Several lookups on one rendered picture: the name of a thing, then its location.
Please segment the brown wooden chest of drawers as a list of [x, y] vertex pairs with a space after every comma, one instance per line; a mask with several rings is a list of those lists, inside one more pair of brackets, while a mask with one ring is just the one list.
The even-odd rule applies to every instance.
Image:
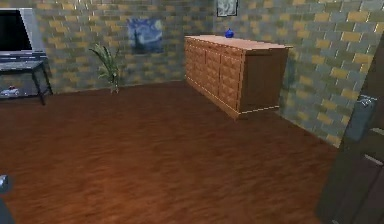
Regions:
[[184, 50], [187, 82], [230, 117], [279, 108], [288, 46], [199, 35], [187, 36]]

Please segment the blue night sky painting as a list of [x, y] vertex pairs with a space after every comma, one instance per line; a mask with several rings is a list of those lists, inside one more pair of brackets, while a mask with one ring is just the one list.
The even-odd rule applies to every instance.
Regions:
[[133, 54], [163, 52], [162, 22], [157, 18], [129, 18], [128, 42]]

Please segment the green house plant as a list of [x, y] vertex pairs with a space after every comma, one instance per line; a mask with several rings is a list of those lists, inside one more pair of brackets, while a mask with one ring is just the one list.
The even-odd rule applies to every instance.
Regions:
[[95, 44], [93, 48], [90, 48], [101, 62], [99, 67], [99, 78], [105, 78], [110, 84], [110, 93], [119, 92], [119, 80], [120, 80], [120, 69], [117, 64], [116, 58], [119, 51], [114, 54], [104, 45]]

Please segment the grey framed picture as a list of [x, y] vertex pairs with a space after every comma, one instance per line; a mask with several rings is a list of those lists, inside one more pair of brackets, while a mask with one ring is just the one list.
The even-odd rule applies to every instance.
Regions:
[[218, 17], [236, 16], [238, 0], [217, 0], [216, 9]]

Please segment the black television table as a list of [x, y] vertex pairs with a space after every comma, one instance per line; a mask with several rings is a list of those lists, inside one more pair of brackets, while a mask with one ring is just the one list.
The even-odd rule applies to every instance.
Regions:
[[[46, 88], [41, 87], [38, 81], [36, 73], [41, 70], [45, 79]], [[34, 97], [40, 100], [42, 105], [45, 105], [45, 95], [49, 93], [53, 94], [52, 87], [48, 78], [48, 73], [43, 61], [25, 61], [25, 62], [1, 62], [0, 63], [0, 76], [5, 75], [22, 75], [30, 74], [34, 83], [36, 93]]]

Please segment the dark brown room door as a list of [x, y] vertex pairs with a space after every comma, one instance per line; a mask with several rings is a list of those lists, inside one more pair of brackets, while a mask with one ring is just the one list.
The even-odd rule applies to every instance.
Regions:
[[321, 224], [384, 224], [384, 31], [315, 214]]

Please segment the small toy car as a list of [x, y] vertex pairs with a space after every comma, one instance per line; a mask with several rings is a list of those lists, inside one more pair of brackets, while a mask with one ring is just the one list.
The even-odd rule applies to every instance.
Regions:
[[0, 95], [5, 97], [17, 97], [19, 95], [19, 89], [15, 86], [9, 86], [7, 89], [2, 90]]

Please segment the grey television set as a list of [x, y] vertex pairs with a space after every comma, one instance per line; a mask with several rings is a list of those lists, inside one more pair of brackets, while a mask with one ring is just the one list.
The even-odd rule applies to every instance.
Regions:
[[0, 63], [46, 60], [32, 8], [0, 8]]

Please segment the grey object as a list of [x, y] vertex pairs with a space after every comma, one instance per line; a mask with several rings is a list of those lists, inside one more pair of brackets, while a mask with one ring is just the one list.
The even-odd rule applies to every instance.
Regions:
[[[0, 175], [0, 195], [6, 194], [11, 189], [8, 175]], [[4, 200], [0, 197], [0, 224], [15, 224], [12, 213]]]

